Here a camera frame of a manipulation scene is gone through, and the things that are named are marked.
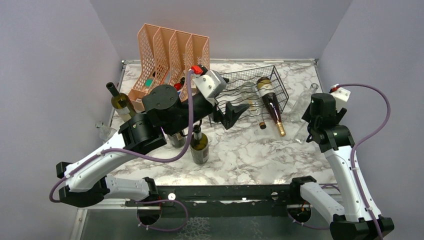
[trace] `gray wall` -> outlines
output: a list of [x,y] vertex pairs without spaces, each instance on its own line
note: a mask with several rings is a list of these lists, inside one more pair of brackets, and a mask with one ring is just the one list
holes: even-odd
[[143,24],[210,37],[211,58],[319,58],[352,0],[91,0],[123,60]]
[[100,144],[120,58],[88,0],[3,2],[0,45],[0,239],[69,239],[55,165]]
[[[395,230],[387,239],[422,239],[424,198],[424,1],[353,0],[318,62],[328,89],[364,83],[391,103],[386,127],[358,148],[364,178]],[[358,141],[383,121],[371,90],[351,87],[343,123]]]

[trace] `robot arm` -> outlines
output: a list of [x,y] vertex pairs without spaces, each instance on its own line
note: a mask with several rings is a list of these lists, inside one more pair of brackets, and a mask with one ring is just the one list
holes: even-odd
[[[221,122],[225,129],[231,128],[249,105],[228,104],[223,114],[215,97],[227,82],[216,71],[207,70],[201,65],[193,66],[192,71],[195,76],[193,80],[200,90],[192,96],[194,122],[212,115],[213,120]],[[66,185],[59,190],[60,202],[83,208],[111,198],[136,201],[157,199],[156,185],[151,178],[128,180],[108,175],[120,165],[136,159],[136,156],[120,151],[102,154],[108,149],[123,149],[146,155],[167,144],[163,132],[174,135],[189,125],[188,100],[181,102],[174,87],[166,84],[157,86],[142,101],[145,112],[136,114],[121,125],[108,142],[78,162],[60,162],[56,165],[57,176],[65,178]]]
[[[394,225],[391,218],[382,216],[373,201],[358,166],[356,154],[351,159],[355,145],[351,132],[346,126],[339,125],[346,113],[344,106],[349,95],[350,92],[341,87],[333,88],[331,94],[315,93],[302,117],[309,123],[309,137],[306,141],[316,142],[324,153],[334,172],[344,207],[332,200],[314,182],[301,185],[300,195],[325,217],[334,239],[374,239],[378,236],[377,227],[386,235],[394,229]],[[368,200],[369,207],[362,196]],[[373,222],[374,216],[378,218],[378,224]]]

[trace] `marble countertop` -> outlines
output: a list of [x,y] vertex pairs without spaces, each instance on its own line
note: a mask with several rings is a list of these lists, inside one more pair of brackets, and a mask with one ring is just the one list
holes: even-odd
[[[210,69],[220,73],[237,72],[269,66],[264,63],[212,63]],[[311,63],[274,64],[289,95],[284,108],[283,125],[286,136],[280,137],[271,119],[267,128],[259,129],[254,119],[241,119],[231,129],[209,125],[203,120],[202,131],[209,138],[209,160],[203,165],[193,162],[188,150],[171,163],[157,163],[137,158],[111,172],[117,178],[138,180],[150,177],[157,185],[260,185],[288,184],[292,178],[311,175],[318,183],[335,183],[333,171],[316,143],[293,141],[301,123],[288,120],[298,96],[312,83],[320,85]],[[128,94],[140,76],[139,64],[128,64],[120,91]],[[112,127],[119,129],[123,121],[114,114]],[[157,158],[170,158],[181,151],[170,143],[149,153]]]

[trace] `red clip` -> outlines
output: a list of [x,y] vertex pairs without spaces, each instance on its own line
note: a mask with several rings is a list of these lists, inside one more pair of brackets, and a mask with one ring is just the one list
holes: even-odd
[[334,85],[334,86],[332,86],[332,88],[330,89],[330,93],[334,93],[335,91],[337,91],[337,89],[339,89],[340,87],[339,87],[339,85],[338,84],[336,84],[336,85]]
[[194,71],[194,74],[200,75],[203,73],[203,70],[199,66],[192,66],[191,69]]

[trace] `black wire basket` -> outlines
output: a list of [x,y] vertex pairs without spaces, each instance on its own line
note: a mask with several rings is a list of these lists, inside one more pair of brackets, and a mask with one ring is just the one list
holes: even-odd
[[[266,109],[264,109],[264,103],[262,102],[261,97],[259,96],[259,91],[256,88],[258,79],[262,77],[268,77],[270,79],[273,90],[278,99],[280,114],[283,113],[284,107],[286,106],[289,99],[289,95],[287,94],[287,90],[283,85],[283,81],[281,80],[280,75],[278,74],[274,65],[223,73],[221,76],[223,78],[229,79],[229,82],[226,84],[226,88],[216,97],[216,100],[218,101],[218,107],[223,113],[225,113],[225,105],[227,103],[231,103],[234,106],[245,103],[250,104],[252,101],[247,101],[245,98],[243,98],[242,94],[251,94],[254,92],[254,99],[251,97],[248,99],[257,101],[255,108],[260,109],[260,117],[262,120],[264,119],[264,115],[269,115]],[[255,86],[252,92],[241,90],[242,85],[249,82]],[[248,109],[240,116],[239,120],[254,117],[255,115],[253,115],[252,112]]]

